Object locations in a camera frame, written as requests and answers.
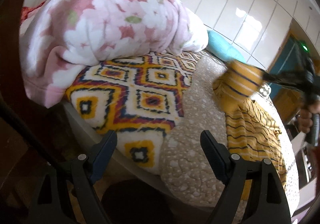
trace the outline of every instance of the silver bolt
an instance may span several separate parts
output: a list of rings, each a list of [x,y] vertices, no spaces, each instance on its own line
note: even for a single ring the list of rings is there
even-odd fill
[[[84,155],[84,154],[81,154],[81,155],[78,156],[78,160],[80,160],[80,161],[82,161],[82,160],[84,160],[86,158],[87,158],[87,156]]]
[[[240,159],[240,155],[238,155],[238,154],[232,154],[232,155],[231,155],[231,158],[232,158],[233,160],[239,160],[239,159]]]
[[[263,159],[263,162],[264,162],[265,164],[271,164],[271,161],[270,161],[270,159],[268,159],[268,158]]]

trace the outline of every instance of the black handle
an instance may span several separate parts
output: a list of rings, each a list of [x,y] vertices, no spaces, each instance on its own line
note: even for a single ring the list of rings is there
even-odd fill
[[[310,128],[310,132],[306,134],[305,141],[313,146],[317,146],[319,137],[320,116],[319,114],[312,114],[311,119],[313,125]]]

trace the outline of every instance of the turquoise pillow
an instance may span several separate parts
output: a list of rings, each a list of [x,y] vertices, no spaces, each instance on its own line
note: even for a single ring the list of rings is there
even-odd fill
[[[221,34],[214,30],[208,30],[208,36],[209,43],[207,49],[219,59],[226,62],[238,60],[246,63],[242,54],[230,43],[228,43]]]

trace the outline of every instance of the black cable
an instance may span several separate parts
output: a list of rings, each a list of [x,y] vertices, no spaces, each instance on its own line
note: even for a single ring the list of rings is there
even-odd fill
[[[18,115],[0,98],[0,117],[2,117],[13,129],[15,129],[25,141],[27,141],[48,163],[50,163],[57,172],[63,175],[69,173],[61,167],[57,160],[40,143],[36,136],[31,132],[27,125],[18,117]]]

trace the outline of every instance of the pink floral blanket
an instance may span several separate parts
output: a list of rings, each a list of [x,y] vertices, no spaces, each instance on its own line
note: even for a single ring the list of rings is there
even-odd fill
[[[180,0],[47,0],[20,27],[27,96],[51,107],[86,66],[149,52],[198,52],[201,20]]]

